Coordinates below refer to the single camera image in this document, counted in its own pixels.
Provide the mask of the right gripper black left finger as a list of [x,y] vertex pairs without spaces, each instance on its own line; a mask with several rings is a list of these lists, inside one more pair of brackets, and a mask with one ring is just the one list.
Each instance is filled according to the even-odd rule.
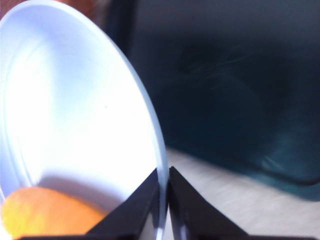
[[160,218],[157,170],[117,208],[87,232],[88,236],[155,236]]

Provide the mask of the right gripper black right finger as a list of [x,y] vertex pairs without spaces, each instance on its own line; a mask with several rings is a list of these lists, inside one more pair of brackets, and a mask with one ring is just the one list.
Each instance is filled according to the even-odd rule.
[[207,202],[175,168],[169,169],[169,211],[175,237],[247,237]]

